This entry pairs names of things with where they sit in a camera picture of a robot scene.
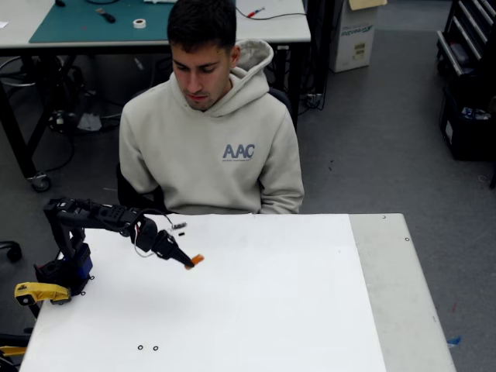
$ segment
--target tape roll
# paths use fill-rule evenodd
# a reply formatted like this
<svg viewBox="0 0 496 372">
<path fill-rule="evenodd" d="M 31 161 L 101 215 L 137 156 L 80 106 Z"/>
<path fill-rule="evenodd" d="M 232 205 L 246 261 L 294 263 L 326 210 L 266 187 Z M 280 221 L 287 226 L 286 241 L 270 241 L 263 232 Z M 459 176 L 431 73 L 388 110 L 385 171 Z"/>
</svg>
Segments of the tape roll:
<svg viewBox="0 0 496 372">
<path fill-rule="evenodd" d="M 133 21 L 133 27 L 135 29 L 144 29 L 146 27 L 146 20 L 145 19 L 135 19 Z"/>
</svg>

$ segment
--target cardboard box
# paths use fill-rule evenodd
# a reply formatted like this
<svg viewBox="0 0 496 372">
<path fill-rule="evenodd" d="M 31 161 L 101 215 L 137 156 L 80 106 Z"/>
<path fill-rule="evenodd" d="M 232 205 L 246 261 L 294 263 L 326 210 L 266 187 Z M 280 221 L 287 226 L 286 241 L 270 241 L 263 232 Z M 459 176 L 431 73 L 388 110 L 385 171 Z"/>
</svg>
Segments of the cardboard box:
<svg viewBox="0 0 496 372">
<path fill-rule="evenodd" d="M 341 0 L 334 14 L 339 17 L 332 35 L 329 66 L 334 72 L 368 66 L 372 54 L 378 6 L 388 0 Z"/>
</svg>

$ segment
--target orange object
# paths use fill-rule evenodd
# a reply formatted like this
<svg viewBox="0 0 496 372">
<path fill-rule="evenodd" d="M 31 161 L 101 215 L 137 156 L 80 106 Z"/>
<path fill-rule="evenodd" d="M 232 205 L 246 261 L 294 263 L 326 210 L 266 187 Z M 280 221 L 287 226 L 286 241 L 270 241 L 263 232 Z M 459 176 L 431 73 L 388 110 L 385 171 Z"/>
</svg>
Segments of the orange object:
<svg viewBox="0 0 496 372">
<path fill-rule="evenodd" d="M 191 262 L 196 266 L 199 263 L 201 263 L 204 259 L 205 258 L 201 254 L 197 254 L 196 256 L 191 258 Z M 184 267 L 186 267 L 186 270 L 191 270 L 193 268 L 193 267 L 187 267 L 186 265 L 184 265 Z"/>
</svg>

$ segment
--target beige hoodie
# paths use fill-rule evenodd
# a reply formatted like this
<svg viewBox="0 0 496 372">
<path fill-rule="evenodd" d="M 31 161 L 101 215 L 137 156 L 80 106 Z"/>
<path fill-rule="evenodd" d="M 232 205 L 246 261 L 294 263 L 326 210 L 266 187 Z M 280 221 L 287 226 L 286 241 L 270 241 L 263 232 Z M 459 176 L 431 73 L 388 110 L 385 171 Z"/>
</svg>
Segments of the beige hoodie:
<svg viewBox="0 0 496 372">
<path fill-rule="evenodd" d="M 122 112 L 122 174 L 139 193 L 160 186 L 172 212 L 298 213 L 298 142 L 263 69 L 274 52 L 261 40 L 239 45 L 233 87 L 207 111 L 188 105 L 172 74 Z"/>
</svg>

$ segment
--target floor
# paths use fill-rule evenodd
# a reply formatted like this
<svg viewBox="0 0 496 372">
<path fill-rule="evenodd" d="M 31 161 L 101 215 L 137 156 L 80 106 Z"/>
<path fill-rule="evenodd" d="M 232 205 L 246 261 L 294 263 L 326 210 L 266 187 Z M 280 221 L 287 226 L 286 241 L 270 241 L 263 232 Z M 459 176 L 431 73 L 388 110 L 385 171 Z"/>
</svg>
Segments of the floor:
<svg viewBox="0 0 496 372">
<path fill-rule="evenodd" d="M 449 6 L 390 1 L 379 13 L 371 65 L 329 75 L 325 108 L 304 114 L 298 126 L 306 190 L 302 212 L 404 213 L 446 338 L 462 336 L 451 349 L 457 370 L 485 372 L 496 365 L 496 192 L 488 189 L 491 165 L 455 161 L 437 126 L 443 80 L 436 74 L 435 30 L 444 27 Z M 78 60 L 88 87 L 119 102 L 150 84 L 152 63 L 149 56 Z M 157 75 L 156 81 L 164 78 Z M 29 132 L 40 111 L 36 95 L 26 89 L 12 104 Z M 91 109 L 119 111 L 96 103 Z M 14 265 L 0 253 L 2 332 L 33 324 L 12 291 L 35 279 L 33 264 L 56 253 L 44 201 L 65 195 L 117 202 L 118 131 L 78 137 L 75 148 L 74 159 L 50 174 L 53 187 L 37 194 L 0 136 L 0 234 L 17 240 L 24 252 Z M 69 153 L 66 137 L 47 132 L 36 164 L 52 167 Z"/>
</svg>

